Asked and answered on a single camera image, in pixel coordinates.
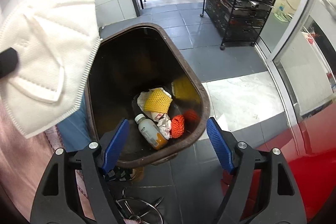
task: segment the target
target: blue gripper pad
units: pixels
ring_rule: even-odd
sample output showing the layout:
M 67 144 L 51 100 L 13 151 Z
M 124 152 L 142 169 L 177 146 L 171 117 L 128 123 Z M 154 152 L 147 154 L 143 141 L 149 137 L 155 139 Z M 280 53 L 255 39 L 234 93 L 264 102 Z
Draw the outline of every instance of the blue gripper pad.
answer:
M 211 141 L 212 147 L 214 148 L 218 160 L 224 170 L 229 173 L 235 169 L 233 164 L 232 151 L 225 142 L 221 134 L 221 129 L 214 118 L 209 118 L 207 120 L 207 134 Z
M 114 168 L 121 150 L 124 147 L 129 132 L 128 120 L 124 119 L 119 128 L 116 130 L 117 132 L 113 136 L 104 152 L 104 161 L 101 167 L 104 175 Z

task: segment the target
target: silver screw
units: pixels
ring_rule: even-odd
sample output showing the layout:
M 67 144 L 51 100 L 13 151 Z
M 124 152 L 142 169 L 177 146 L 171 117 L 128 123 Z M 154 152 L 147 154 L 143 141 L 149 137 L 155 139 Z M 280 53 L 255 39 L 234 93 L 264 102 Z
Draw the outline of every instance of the silver screw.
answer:
M 281 151 L 280 151 L 280 149 L 279 148 L 273 148 L 273 153 L 275 154 L 275 155 L 279 155 L 280 153 L 281 153 Z
M 92 143 L 89 144 L 89 147 L 90 147 L 91 149 L 95 149 L 95 148 L 98 147 L 98 143 L 96 143 L 96 142 L 92 142 Z
M 247 144 L 244 143 L 244 142 L 239 142 L 238 147 L 241 148 L 241 149 L 245 149 L 247 147 Z
M 62 155 L 63 152 L 64 152 L 63 148 L 58 148 L 58 149 L 56 149 L 56 151 L 55 151 L 56 155 Z

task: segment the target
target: bottle cap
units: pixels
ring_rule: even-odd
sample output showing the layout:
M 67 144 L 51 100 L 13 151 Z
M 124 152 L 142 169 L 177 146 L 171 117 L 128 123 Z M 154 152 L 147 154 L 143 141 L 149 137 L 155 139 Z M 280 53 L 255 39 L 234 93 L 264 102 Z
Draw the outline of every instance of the bottle cap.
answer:
M 139 115 L 137 115 L 137 116 L 134 118 L 134 120 L 135 120 L 136 123 L 138 123 L 138 121 L 139 121 L 141 118 L 144 118 L 144 117 L 145 117 L 145 115 L 143 115 L 143 114 L 139 114 Z

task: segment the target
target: trash bin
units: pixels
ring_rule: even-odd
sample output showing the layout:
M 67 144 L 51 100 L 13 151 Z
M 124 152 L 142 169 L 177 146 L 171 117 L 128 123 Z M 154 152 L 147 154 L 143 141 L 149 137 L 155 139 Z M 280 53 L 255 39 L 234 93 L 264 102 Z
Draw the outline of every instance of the trash bin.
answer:
M 134 98 L 150 88 L 164 87 L 172 95 L 172 119 L 193 110 L 197 118 L 185 123 L 184 134 L 170 139 L 161 150 L 153 149 L 140 134 L 134 118 Z M 182 54 L 158 25 L 133 25 L 101 42 L 93 62 L 85 101 L 89 131 L 94 139 L 113 130 L 121 118 L 130 132 L 117 166 L 135 168 L 160 164 L 189 147 L 202 135 L 209 117 L 207 93 Z

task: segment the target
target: face mask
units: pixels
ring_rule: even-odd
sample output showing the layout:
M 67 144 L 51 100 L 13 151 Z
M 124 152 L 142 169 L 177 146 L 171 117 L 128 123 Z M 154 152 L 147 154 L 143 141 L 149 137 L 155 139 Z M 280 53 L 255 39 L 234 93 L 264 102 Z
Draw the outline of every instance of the face mask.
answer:
M 95 0 L 27 0 L 6 18 L 0 52 L 15 49 L 18 65 L 0 97 L 26 138 L 79 109 L 99 45 Z

